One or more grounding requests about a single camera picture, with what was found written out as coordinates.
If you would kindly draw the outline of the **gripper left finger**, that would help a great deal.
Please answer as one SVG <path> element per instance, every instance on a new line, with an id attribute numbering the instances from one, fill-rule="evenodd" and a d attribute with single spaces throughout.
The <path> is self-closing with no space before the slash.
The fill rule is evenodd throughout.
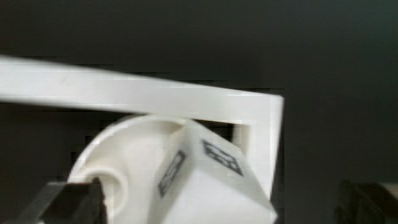
<path id="1" fill-rule="evenodd" d="M 23 210 L 16 224 L 108 224 L 99 179 L 50 182 Z"/>

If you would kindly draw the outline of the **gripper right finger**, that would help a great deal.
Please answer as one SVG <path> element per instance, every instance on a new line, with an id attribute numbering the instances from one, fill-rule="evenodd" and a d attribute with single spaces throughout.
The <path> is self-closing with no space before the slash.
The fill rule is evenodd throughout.
<path id="1" fill-rule="evenodd" d="M 341 182 L 334 223 L 398 224 L 398 182 Z"/>

